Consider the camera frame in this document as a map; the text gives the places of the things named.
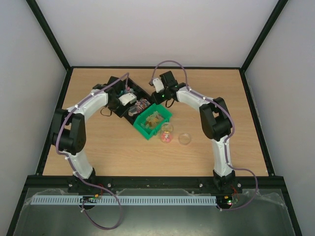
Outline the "black bin with star candies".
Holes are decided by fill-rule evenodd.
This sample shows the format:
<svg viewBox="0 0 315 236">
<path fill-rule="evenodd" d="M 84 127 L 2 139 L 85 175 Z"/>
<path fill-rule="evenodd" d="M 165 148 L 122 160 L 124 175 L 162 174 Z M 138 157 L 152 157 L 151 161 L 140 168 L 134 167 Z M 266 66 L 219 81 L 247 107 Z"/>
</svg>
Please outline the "black bin with star candies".
<svg viewBox="0 0 315 236">
<path fill-rule="evenodd" d="M 119 98 L 126 93 L 133 93 L 134 95 L 136 95 L 137 98 L 149 97 L 148 94 L 140 86 L 135 84 L 131 79 L 129 79 L 128 81 L 126 81 L 126 79 L 119 80 L 109 88 L 109 98 L 107 106 L 109 107 L 109 101 L 112 98 Z"/>
</svg>

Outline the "green bin with gummies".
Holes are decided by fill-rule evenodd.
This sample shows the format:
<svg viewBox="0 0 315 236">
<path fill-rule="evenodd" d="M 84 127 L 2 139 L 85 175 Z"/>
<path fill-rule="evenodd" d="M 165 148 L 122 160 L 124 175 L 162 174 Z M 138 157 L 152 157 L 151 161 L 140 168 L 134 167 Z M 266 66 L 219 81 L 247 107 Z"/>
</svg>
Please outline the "green bin with gummies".
<svg viewBox="0 0 315 236">
<path fill-rule="evenodd" d="M 170 121 L 172 113 L 163 105 L 153 104 L 139 114 L 133 127 L 146 139 L 156 135 L 161 126 Z"/>
</svg>

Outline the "black bin with lollipop candies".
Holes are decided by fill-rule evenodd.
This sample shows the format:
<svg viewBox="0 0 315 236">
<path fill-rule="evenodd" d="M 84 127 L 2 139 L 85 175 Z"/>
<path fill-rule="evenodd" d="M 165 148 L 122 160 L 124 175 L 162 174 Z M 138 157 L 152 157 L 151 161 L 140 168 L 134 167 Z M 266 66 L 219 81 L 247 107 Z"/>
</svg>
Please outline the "black bin with lollipop candies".
<svg viewBox="0 0 315 236">
<path fill-rule="evenodd" d="M 137 98 L 133 93 L 126 93 L 120 96 L 119 101 L 120 117 L 125 118 L 131 124 L 152 104 L 148 97 Z"/>
</svg>

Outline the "metal scoop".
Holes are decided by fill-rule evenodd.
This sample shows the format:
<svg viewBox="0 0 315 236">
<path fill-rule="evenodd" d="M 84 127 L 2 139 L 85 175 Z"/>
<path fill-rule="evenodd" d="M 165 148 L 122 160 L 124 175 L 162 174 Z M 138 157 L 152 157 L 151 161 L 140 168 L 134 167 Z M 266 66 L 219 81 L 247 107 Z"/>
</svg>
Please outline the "metal scoop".
<svg viewBox="0 0 315 236">
<path fill-rule="evenodd" d="M 130 117 L 132 117 L 132 116 L 138 114 L 139 112 L 141 112 L 141 108 L 140 108 L 140 107 L 138 107 L 138 106 L 132 106 L 132 107 L 130 107 L 129 110 L 128 110 L 128 115 L 129 115 Z"/>
</svg>

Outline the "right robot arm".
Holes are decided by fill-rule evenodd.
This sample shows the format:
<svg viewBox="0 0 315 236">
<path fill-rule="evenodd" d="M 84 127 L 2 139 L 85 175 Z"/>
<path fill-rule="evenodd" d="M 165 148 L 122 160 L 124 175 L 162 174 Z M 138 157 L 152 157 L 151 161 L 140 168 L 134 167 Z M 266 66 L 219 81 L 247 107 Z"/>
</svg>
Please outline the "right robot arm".
<svg viewBox="0 0 315 236">
<path fill-rule="evenodd" d="M 231 188 L 235 179 L 235 171 L 231 168 L 229 138 L 233 122 L 223 98 L 209 98 L 186 83 L 178 83 L 171 71 L 153 77 L 149 84 L 155 88 L 151 98 L 160 104 L 174 100 L 194 108 L 200 114 L 201 127 L 204 135 L 212 141 L 214 154 L 214 185 L 219 192 Z"/>
</svg>

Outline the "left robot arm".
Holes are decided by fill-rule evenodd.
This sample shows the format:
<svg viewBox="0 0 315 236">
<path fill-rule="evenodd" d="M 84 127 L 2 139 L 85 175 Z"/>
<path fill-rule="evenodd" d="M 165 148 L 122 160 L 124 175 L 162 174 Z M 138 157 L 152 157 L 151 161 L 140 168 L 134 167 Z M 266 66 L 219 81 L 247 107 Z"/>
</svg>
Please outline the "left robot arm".
<svg viewBox="0 0 315 236">
<path fill-rule="evenodd" d="M 127 72 L 109 84 L 96 85 L 75 105 L 55 111 L 51 124 L 50 142 L 55 146 L 56 153 L 63 155 L 68 161 L 74 176 L 89 179 L 94 170 L 84 151 L 86 122 L 96 111 L 116 98 L 115 95 L 110 94 L 114 91 L 113 86 L 128 78 Z"/>
</svg>

